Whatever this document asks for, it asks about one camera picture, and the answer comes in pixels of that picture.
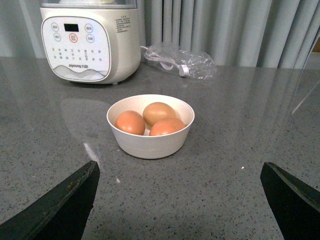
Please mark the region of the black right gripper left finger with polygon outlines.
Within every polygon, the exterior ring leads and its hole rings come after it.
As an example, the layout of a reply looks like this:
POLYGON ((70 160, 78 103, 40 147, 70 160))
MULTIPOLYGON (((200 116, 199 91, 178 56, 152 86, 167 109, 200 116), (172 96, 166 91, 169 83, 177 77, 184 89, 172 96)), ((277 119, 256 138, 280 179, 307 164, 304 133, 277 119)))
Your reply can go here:
POLYGON ((2 240, 80 240, 94 206, 100 169, 89 161, 0 226, 2 240))

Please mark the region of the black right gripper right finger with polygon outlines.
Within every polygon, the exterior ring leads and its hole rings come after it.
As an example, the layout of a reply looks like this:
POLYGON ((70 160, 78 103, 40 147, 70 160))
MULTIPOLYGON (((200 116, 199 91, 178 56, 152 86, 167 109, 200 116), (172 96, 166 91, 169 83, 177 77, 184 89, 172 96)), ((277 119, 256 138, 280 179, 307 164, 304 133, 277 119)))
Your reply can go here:
POLYGON ((260 180, 285 240, 320 238, 320 192, 272 162, 263 164, 260 180))

